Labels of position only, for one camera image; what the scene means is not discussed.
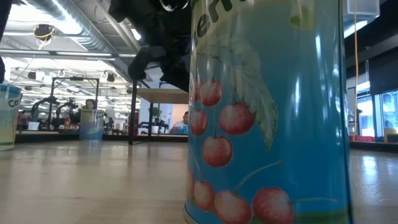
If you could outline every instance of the black object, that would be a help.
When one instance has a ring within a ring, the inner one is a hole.
[[[35,29],[35,37],[39,40],[50,40],[52,37],[53,27],[48,24],[39,24],[39,27]]]
[[[145,69],[150,62],[160,60],[166,55],[163,47],[143,47],[129,66],[129,75],[133,80],[143,80],[146,78]]]
[[[12,0],[0,0],[0,42],[4,30],[6,29],[6,24],[8,20],[8,15],[10,14],[12,5]],[[3,83],[4,76],[6,74],[6,66],[0,57],[0,83]]]
[[[184,91],[189,86],[189,64],[191,49],[191,5],[186,0],[111,0],[109,13],[121,22],[128,18],[140,33],[148,48],[141,48],[129,66],[133,80],[145,78],[144,70],[150,62],[160,63],[162,81]],[[166,11],[170,6],[173,11]],[[164,56],[156,51],[163,49]]]
[[[106,78],[106,81],[108,82],[114,82],[114,74],[113,73],[109,73],[108,77]]]
[[[36,72],[29,72],[28,74],[27,74],[27,77],[28,78],[30,78],[30,79],[36,79]]]

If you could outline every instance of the ceiling light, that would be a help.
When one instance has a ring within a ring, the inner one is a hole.
[[[65,72],[63,70],[61,70],[61,71],[58,72],[57,76],[60,77],[60,78],[63,78],[63,77],[65,77]]]
[[[50,55],[50,52],[48,52],[46,50],[0,49],[0,54]]]
[[[366,26],[368,24],[367,21],[361,21],[361,22],[357,22],[356,23],[356,30],[360,30],[362,29],[364,26]],[[344,31],[344,38],[349,37],[351,34],[353,34],[355,32],[355,26],[352,25],[350,28],[346,29]]]
[[[80,89],[79,89],[79,88],[72,87],[72,86],[68,86],[68,87],[66,87],[66,90],[67,90],[67,91],[74,92],[74,93],[78,93],[78,92],[80,92]]]
[[[134,38],[136,38],[136,40],[141,39],[141,35],[137,32],[136,29],[131,29],[132,34],[134,35]]]
[[[96,86],[79,86],[80,88],[96,88]],[[113,86],[99,86],[98,88],[102,90],[115,90],[116,87]]]
[[[119,54],[119,57],[135,57],[137,54]]]
[[[24,32],[24,31],[5,31],[3,35],[13,35],[13,36],[24,36],[24,35],[33,35],[33,32]]]
[[[370,87],[371,87],[371,83],[369,81],[367,81],[367,82],[361,83],[358,86],[356,86],[356,91],[359,92],[359,91],[363,91],[363,90],[368,90],[368,89],[370,89]]]
[[[114,61],[116,58],[98,58],[98,57],[88,57],[87,60],[105,60],[105,61]]]
[[[57,52],[57,55],[65,56],[87,56],[87,57],[111,57],[112,54],[107,53],[90,53],[90,52]]]

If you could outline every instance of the glass wall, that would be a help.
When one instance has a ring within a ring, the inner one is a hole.
[[[385,128],[398,128],[398,91],[383,93],[382,114]]]
[[[358,98],[359,134],[374,137],[373,103],[371,96]]]

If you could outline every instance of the green leaf print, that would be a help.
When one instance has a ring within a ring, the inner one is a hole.
[[[216,39],[215,45],[207,45],[205,50],[198,50],[197,54],[214,58],[227,66],[231,87],[254,115],[269,151],[277,131],[278,112],[262,79],[259,57],[238,35],[223,35]],[[232,57],[223,58],[220,49],[228,49]]]

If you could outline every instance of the ceiling lamp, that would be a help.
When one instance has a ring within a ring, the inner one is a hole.
[[[63,77],[65,77],[65,72],[63,71],[63,69],[61,70],[61,71],[59,71],[58,72],[58,75],[57,75],[59,78],[63,78]]]
[[[141,39],[141,35],[138,33],[138,31],[136,29],[131,29],[132,34],[134,35],[134,38],[136,40],[140,40]]]
[[[68,87],[66,87],[65,89],[66,89],[68,92],[70,92],[70,93],[78,93],[78,92],[80,92],[80,89],[79,89],[79,88],[72,87],[72,86],[68,86]]]
[[[36,79],[36,72],[29,72],[28,74],[27,74],[27,77],[28,78],[30,78],[30,79]]]
[[[114,74],[113,73],[109,73],[108,77],[106,78],[106,81],[108,82],[114,82]]]

